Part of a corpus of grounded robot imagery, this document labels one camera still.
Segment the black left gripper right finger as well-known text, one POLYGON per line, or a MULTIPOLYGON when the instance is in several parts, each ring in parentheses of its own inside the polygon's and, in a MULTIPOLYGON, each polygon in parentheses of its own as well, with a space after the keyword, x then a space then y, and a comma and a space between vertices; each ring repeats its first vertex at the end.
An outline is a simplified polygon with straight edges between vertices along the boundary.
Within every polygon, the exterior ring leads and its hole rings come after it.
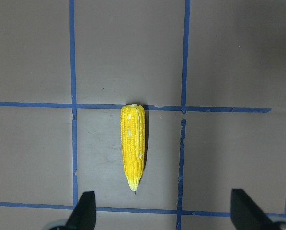
POLYGON ((279 230, 243 189, 232 189, 230 218, 237 230, 279 230))

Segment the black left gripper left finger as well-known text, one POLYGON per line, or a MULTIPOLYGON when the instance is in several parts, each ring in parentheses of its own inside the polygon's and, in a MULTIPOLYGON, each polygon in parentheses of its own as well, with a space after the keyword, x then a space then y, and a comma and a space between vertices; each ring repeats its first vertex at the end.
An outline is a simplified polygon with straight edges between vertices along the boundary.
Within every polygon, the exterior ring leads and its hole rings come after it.
POLYGON ((96 225, 95 192, 83 192, 66 222, 67 230, 93 230, 96 225))

